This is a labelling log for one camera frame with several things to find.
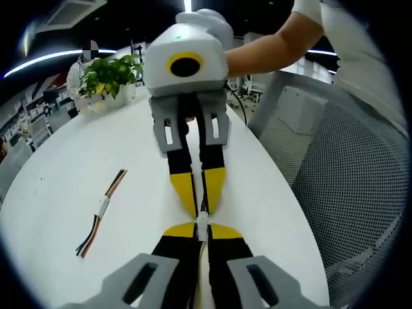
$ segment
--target potted plant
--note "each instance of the potted plant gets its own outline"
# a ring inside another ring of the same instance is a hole
[[[80,95],[101,96],[109,108],[120,108],[127,101],[127,86],[137,81],[142,65],[136,62],[138,55],[126,55],[120,59],[96,59],[84,71]]]

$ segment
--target black cable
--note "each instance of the black cable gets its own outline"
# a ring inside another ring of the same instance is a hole
[[[240,107],[242,108],[242,112],[243,112],[243,118],[245,119],[245,125],[247,126],[247,119],[246,119],[246,112],[245,112],[245,108],[243,107],[242,102],[240,102],[239,97],[235,94],[235,92],[232,90],[232,88],[229,86],[229,84],[226,82],[225,88],[230,90],[230,92],[234,95],[234,97],[238,100]]]

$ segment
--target round white table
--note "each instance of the round white table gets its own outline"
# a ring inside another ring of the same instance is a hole
[[[79,115],[68,122],[32,155],[8,191],[1,236],[22,280],[47,308],[99,293],[107,275],[139,253],[151,253],[166,229],[192,221],[158,151],[148,97],[142,88],[136,104],[98,119]],[[231,108],[227,113],[232,121],[224,150],[227,179],[211,222],[240,231],[255,256],[265,255],[294,276],[314,303],[329,304],[321,255],[293,192],[248,127]],[[189,127],[200,200],[198,129],[195,122]],[[75,249],[121,168],[128,173],[81,259]],[[202,308],[212,308],[211,296],[202,295]]]

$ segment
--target robotic hand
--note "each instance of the robotic hand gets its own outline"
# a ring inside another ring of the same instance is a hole
[[[296,279],[263,256],[254,257],[242,235],[209,223],[225,179],[222,146],[229,136],[225,49],[233,31],[212,10],[179,13],[176,24],[161,34],[145,53],[144,81],[151,94],[154,134],[167,155],[171,183],[196,222],[164,232],[152,254],[140,254],[105,278],[99,294],[70,308],[187,309],[197,307],[199,263],[205,244],[209,251],[209,283],[215,308],[320,308],[301,295]],[[196,203],[185,119],[196,117],[202,162],[203,201]],[[213,137],[212,119],[219,125]],[[165,126],[171,127],[171,144]]]

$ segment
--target ceiling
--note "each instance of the ceiling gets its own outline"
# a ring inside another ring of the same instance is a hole
[[[43,22],[62,1],[8,1],[11,19],[0,21],[3,31],[3,48],[0,50],[0,74],[20,63],[40,55],[71,49],[81,49],[84,42],[92,39],[99,48],[119,49],[134,42],[151,42],[174,23],[178,12],[184,11],[183,0],[106,0],[70,29],[38,33],[30,46],[27,57],[23,55],[20,42],[26,27],[32,22]],[[192,9],[211,8],[221,13],[233,27],[235,36],[247,32],[270,34],[276,32],[286,21],[293,0],[192,0]],[[315,49],[332,51],[323,37]],[[77,56],[51,59],[14,73],[0,81],[0,105],[25,87],[46,77],[67,71]],[[330,70],[336,70],[336,57],[308,55]]]

